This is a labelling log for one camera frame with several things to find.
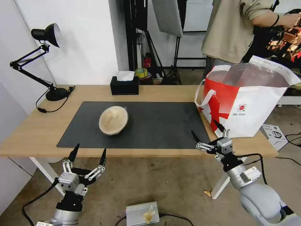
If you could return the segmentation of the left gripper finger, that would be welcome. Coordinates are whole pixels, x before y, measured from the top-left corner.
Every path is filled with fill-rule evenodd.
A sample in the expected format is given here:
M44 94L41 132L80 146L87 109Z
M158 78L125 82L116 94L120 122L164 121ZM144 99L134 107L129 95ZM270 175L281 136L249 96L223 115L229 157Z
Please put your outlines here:
M76 147L70 152L67 160L62 161L63 172L71 173L73 169L73 162L77 156L80 144L78 143Z
M106 164L106 148L104 149L102 156L100 158L99 166L93 169L90 173L85 175L85 179L92 181L93 179L98 179L103 172L105 171L105 164Z

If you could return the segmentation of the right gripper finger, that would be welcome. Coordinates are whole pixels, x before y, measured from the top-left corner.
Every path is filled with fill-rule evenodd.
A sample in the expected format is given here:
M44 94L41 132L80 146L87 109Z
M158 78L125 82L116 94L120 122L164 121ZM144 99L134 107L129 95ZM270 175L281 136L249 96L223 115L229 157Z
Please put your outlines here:
M214 133L217 136L217 138L228 138L229 137L229 129L226 129L221 123L217 122L216 120L213 120L215 127L214 127Z
M196 149L205 151L207 153L211 153L214 150L214 146L213 145L209 145L209 144L205 144L200 142L199 138L196 136L196 134L193 132L193 130L191 130L193 139L196 143Z

